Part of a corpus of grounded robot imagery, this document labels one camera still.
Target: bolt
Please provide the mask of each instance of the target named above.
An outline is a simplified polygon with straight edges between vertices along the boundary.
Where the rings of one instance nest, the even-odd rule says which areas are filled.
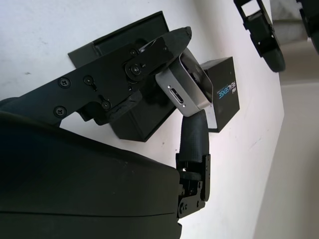
[[[64,118],[66,116],[66,108],[63,106],[55,107],[53,113],[58,118]]]
[[[86,76],[83,78],[83,81],[86,85],[91,86],[94,84],[94,79],[92,78],[92,76]]]
[[[137,64],[131,66],[131,71],[136,76],[138,76],[141,73],[140,67]]]
[[[59,79],[58,85],[61,88],[67,89],[71,86],[71,81],[68,78],[62,77]]]
[[[104,110],[108,111],[108,110],[111,108],[111,103],[108,102],[108,101],[103,101],[103,102],[101,103],[101,106],[102,106],[102,108],[103,108]]]
[[[132,55],[132,56],[137,56],[137,55],[138,55],[138,52],[137,52],[135,49],[132,49],[132,50],[131,50],[131,55]]]

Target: usb-c port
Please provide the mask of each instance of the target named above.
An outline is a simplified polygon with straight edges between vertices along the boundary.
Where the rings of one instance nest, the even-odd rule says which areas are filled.
[[[178,103],[183,104],[184,100],[183,98],[177,93],[177,91],[174,88],[171,88],[170,93],[174,96],[174,98],[178,101]]]

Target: black box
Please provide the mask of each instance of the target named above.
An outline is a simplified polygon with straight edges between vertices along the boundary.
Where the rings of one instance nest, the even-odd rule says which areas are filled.
[[[142,47],[167,32],[169,29],[160,11],[70,52],[69,57],[78,68],[131,42]],[[146,142],[176,109],[155,77],[145,80],[141,93],[141,102],[111,123],[120,139]]]
[[[239,111],[234,61],[229,57],[201,66],[213,84],[213,104],[205,109],[209,132],[221,132]]]

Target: white wall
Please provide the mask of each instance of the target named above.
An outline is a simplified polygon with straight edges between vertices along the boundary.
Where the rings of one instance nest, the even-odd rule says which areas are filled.
[[[319,56],[311,42],[284,49],[285,117],[255,239],[317,239],[319,231]]]

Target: screw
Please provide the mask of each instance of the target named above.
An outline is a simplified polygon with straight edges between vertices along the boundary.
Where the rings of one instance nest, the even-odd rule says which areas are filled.
[[[185,210],[184,203],[181,203],[179,206],[179,214],[182,214]]]
[[[86,76],[83,78],[83,81],[86,85],[91,86],[94,84],[94,79],[92,78],[92,76]]]
[[[66,108],[63,106],[55,107],[53,113],[58,118],[64,118],[66,116]]]
[[[131,71],[136,76],[138,76],[141,73],[140,67],[137,64],[131,66]]]
[[[58,85],[61,88],[67,89],[71,86],[71,81],[68,78],[61,77],[58,81]]]
[[[137,56],[137,55],[138,55],[138,52],[137,52],[135,49],[132,49],[132,50],[131,50],[131,55],[132,55],[132,56]]]
[[[104,110],[108,111],[108,110],[111,108],[111,103],[108,102],[108,101],[103,101],[103,102],[101,103],[101,106],[102,106],[102,108],[103,108]]]

